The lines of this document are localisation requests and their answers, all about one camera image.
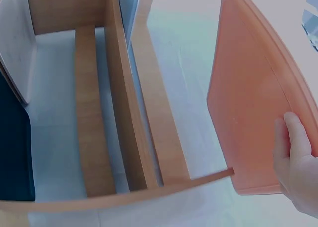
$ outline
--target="hand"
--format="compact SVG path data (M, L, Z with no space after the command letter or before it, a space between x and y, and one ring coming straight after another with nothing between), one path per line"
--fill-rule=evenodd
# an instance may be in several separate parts
M298 116L275 120L274 169L282 193L300 212L318 218L318 159Z

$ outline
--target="wooden panel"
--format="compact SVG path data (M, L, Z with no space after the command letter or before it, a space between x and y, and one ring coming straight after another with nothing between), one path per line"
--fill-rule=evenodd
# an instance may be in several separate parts
M35 34L103 26L105 0L29 0Z
M157 187L131 73L118 0L107 0L105 37L115 119L129 188Z
M159 187L151 190L135 191L129 194L116 194L98 198L89 198L80 201L65 201L51 203L0 201L0 209L7 211L47 213L114 208L118 206L129 205L140 201L146 201L171 195L177 192L195 188L197 186L205 185L207 183L214 182L228 176L232 176L233 174L233 169L230 168L194 180L185 181L180 184Z
M99 96L95 26L75 31L77 130L86 191L89 197L114 194Z
M136 23L146 23L153 0L139 0Z
M189 172L146 24L136 24L132 45L149 127L164 185L189 180Z
M29 227L28 215L25 213L11 213L0 211L1 227Z

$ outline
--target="wooden board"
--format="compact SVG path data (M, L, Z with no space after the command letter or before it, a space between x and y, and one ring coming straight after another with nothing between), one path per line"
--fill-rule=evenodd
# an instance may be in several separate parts
M99 96L94 25L76 29L75 49L77 132L87 195L114 194Z
M189 172L146 24L136 24L132 45L164 185L189 180Z
M139 110L118 0L106 1L105 37L114 113L130 190L157 187Z
M139 8L136 17L136 23L145 24L147 22L152 3L153 0L139 0Z
M29 227L29 219L26 213L12 213L0 211L1 227Z
M103 26L105 0L29 0L35 34Z
M180 184L159 187L151 190L135 191L128 194L116 194L98 198L89 198L80 201L51 203L0 201L0 209L6 211L52 213L114 208L171 195L177 192L195 188L197 186L205 185L207 183L214 182L228 176L232 176L233 174L233 169L230 168L194 180L185 181Z

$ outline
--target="orange plastic board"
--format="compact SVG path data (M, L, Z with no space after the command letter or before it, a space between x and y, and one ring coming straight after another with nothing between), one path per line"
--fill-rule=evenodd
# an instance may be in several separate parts
M251 0L222 0L208 108L239 194L280 193L274 120L300 116L318 154L318 110L294 59Z

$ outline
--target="blue cushion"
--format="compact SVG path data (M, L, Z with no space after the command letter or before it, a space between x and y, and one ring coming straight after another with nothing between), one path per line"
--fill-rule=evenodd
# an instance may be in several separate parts
M0 73L0 200L34 201L30 119Z

